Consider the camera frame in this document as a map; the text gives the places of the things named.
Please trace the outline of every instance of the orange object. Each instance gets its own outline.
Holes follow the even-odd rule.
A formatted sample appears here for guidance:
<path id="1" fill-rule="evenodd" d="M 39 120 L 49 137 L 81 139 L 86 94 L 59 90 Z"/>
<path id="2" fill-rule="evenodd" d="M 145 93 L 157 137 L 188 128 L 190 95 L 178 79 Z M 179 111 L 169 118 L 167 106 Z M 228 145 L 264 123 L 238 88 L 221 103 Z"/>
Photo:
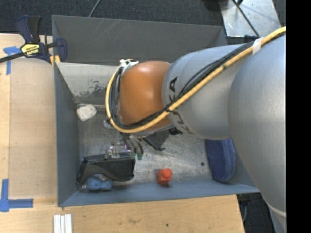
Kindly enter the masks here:
<path id="1" fill-rule="evenodd" d="M 172 170 L 169 168 L 160 169 L 156 173 L 156 182 L 158 184 L 167 184 L 172 179 Z"/>

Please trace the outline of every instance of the white cable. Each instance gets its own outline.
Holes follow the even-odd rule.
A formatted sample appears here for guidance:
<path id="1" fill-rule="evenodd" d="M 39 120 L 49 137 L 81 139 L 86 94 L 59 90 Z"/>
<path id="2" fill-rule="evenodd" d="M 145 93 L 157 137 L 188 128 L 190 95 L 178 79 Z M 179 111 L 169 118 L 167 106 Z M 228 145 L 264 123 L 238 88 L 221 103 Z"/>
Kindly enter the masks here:
<path id="1" fill-rule="evenodd" d="M 92 14 L 94 13 L 95 9 L 97 8 L 97 5 L 100 3 L 101 0 L 98 0 L 97 3 L 95 4 L 95 6 L 93 7 L 91 13 L 88 15 L 88 17 L 91 17 Z"/>

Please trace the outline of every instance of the black mat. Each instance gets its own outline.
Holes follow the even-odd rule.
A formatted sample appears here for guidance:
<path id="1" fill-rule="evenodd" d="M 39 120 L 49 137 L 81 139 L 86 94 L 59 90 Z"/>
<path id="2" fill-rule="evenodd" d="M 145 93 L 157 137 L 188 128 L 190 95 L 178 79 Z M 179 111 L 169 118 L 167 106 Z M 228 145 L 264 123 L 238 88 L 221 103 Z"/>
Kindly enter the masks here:
<path id="1" fill-rule="evenodd" d="M 0 33 L 16 33 L 23 15 L 42 16 L 40 34 L 52 34 L 52 15 L 88 17 L 97 0 L 0 0 Z M 286 0 L 273 0 L 281 26 L 286 26 Z M 102 0 L 93 17 L 222 26 L 216 0 Z M 267 205 L 252 195 L 246 233 L 274 233 Z"/>

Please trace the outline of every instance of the blue tape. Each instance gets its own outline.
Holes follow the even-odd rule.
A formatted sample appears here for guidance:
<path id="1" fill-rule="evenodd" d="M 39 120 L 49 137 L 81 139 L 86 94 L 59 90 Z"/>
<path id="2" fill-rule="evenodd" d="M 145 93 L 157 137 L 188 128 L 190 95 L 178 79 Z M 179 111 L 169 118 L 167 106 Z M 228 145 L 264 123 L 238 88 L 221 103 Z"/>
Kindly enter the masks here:
<path id="1" fill-rule="evenodd" d="M 17 47 L 8 47 L 8 48 L 4 48 L 3 51 L 10 56 L 11 54 L 16 54 L 16 53 L 20 53 L 21 50 Z M 6 75 L 9 75 L 11 73 L 11 61 L 9 60 L 6 64 Z"/>
<path id="2" fill-rule="evenodd" d="M 0 212 L 8 212 L 16 208 L 33 208 L 33 199 L 9 200 L 9 180 L 2 180 Z"/>

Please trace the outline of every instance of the blue towel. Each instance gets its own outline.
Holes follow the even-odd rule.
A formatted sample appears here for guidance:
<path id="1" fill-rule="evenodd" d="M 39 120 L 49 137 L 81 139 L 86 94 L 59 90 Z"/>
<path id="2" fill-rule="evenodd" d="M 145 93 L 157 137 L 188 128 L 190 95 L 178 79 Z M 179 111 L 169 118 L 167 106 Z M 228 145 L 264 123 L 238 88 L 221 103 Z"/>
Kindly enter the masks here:
<path id="1" fill-rule="evenodd" d="M 205 140 L 205 147 L 213 178 L 219 182 L 228 182 L 235 168 L 235 150 L 231 138 Z"/>

